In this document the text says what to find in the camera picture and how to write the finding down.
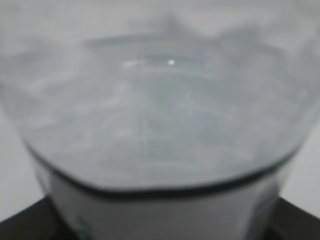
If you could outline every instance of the clear plastic bottle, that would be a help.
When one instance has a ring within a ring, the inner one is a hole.
[[[80,216],[97,240],[179,240],[195,214],[202,227],[190,236],[198,240],[258,239],[248,236],[255,209],[262,201],[270,212],[319,110],[318,21],[309,8],[287,0],[1,0],[0,9],[1,102],[71,227],[83,228]],[[184,213],[169,210],[176,204],[168,200],[184,197]],[[124,199],[150,202],[122,207]],[[243,211],[232,212],[236,201]],[[132,235],[104,230],[104,221],[126,221],[124,209],[133,212]],[[152,221],[134,227],[144,214]],[[206,226],[214,218],[238,228]]]

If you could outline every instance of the plastic container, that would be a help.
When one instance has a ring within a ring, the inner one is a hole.
[[[317,119],[318,5],[1,0],[1,103],[80,238],[260,239]]]

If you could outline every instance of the white background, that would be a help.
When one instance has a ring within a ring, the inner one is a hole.
[[[17,133],[0,111],[0,221],[43,197]],[[320,218],[320,124],[296,157],[281,195]]]

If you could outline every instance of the water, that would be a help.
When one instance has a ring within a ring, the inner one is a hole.
[[[24,82],[29,94],[7,87],[7,111],[46,161],[96,187],[176,187],[242,176],[297,146],[288,129],[304,129],[297,115],[312,101],[296,87],[301,82],[289,72],[287,53],[261,43],[255,31],[245,27],[215,40],[85,41],[76,71]],[[8,104],[17,99],[23,104]]]

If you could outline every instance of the dark table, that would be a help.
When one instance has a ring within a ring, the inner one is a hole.
[[[77,240],[77,238],[56,213],[50,199],[46,197],[1,222],[0,240]],[[263,240],[320,240],[320,219],[280,199]]]

